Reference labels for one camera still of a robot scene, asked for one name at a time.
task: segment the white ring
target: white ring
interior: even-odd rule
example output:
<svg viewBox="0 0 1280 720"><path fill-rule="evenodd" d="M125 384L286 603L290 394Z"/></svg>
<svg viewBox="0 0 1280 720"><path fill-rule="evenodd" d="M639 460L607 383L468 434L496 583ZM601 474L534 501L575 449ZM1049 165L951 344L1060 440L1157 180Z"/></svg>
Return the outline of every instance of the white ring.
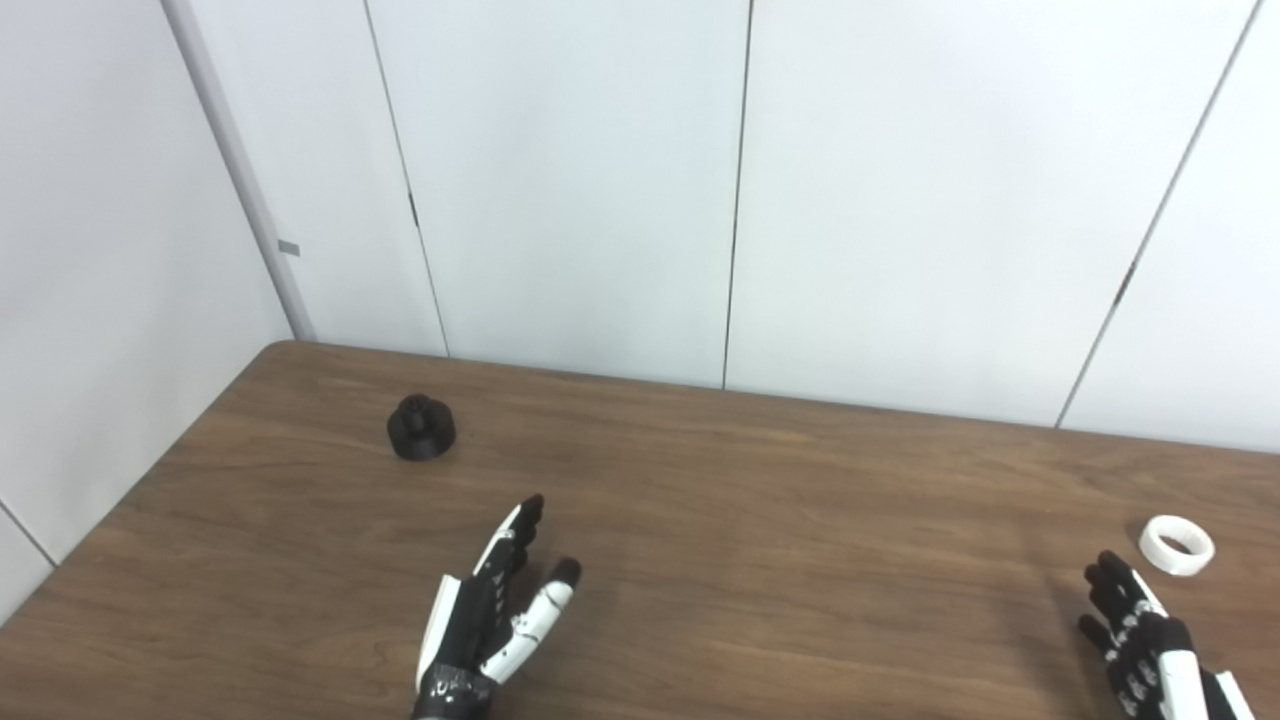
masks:
<svg viewBox="0 0 1280 720"><path fill-rule="evenodd" d="M1178 542L1187 551L1170 546L1165 538ZM1156 515L1148 520L1138 548L1156 568L1184 578L1203 570L1216 550L1213 538L1203 528L1176 515Z"/></svg>

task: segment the black knob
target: black knob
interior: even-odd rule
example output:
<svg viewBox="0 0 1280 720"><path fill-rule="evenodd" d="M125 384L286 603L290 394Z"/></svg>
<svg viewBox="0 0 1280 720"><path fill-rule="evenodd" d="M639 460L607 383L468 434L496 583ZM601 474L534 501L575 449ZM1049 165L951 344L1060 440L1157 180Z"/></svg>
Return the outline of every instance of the black knob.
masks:
<svg viewBox="0 0 1280 720"><path fill-rule="evenodd" d="M404 460L431 460L453 447L458 429L449 406L425 395L411 395L387 419L392 448Z"/></svg>

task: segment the white door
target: white door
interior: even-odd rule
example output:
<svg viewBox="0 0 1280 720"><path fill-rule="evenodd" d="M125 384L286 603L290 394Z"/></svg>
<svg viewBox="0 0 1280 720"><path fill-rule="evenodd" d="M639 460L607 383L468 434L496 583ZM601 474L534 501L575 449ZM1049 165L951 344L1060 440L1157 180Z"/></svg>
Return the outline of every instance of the white door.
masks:
<svg viewBox="0 0 1280 720"><path fill-rule="evenodd" d="M1280 452L1277 73L1263 3L1062 427Z"/></svg>
<svg viewBox="0 0 1280 720"><path fill-rule="evenodd" d="M748 0L371 0L456 357L719 386Z"/></svg>
<svg viewBox="0 0 1280 720"><path fill-rule="evenodd" d="M756 0L730 388L1052 424L1252 0Z"/></svg>
<svg viewBox="0 0 1280 720"><path fill-rule="evenodd" d="M234 146L248 210L271 236L300 331L444 355L364 3L169 5Z"/></svg>

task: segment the wooden table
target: wooden table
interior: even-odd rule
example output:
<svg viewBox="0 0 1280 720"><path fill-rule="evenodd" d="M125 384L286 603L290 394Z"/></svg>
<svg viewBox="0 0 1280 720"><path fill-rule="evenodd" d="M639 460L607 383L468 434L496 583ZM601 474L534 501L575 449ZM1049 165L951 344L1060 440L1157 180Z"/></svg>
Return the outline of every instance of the wooden table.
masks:
<svg viewBox="0 0 1280 720"><path fill-rule="evenodd" d="M291 342L0 629L0 717L407 717L439 575L532 492L526 575L585 574L498 719L1120 720L1074 630L1107 547L1280 714L1280 457ZM1157 512L1199 577L1140 560Z"/></svg>

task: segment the black and white robotic hand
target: black and white robotic hand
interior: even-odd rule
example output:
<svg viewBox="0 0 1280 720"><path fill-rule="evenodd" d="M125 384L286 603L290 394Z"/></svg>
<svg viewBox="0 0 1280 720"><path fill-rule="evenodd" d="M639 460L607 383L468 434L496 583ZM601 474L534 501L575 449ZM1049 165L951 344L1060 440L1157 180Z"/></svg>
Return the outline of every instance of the black and white robotic hand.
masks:
<svg viewBox="0 0 1280 720"><path fill-rule="evenodd" d="M573 597L582 573L563 559L529 609L511 614L507 585L529 560L543 518L543 496L516 506L489 539L471 577L444 575L417 660L413 720L479 720L493 693L538 650Z"/></svg>
<svg viewBox="0 0 1280 720"><path fill-rule="evenodd" d="M1080 632L1102 652L1107 682L1129 717L1253 720L1235 678L1199 666L1187 625L1169 616L1128 562L1105 551L1084 578L1107 625L1082 615Z"/></svg>

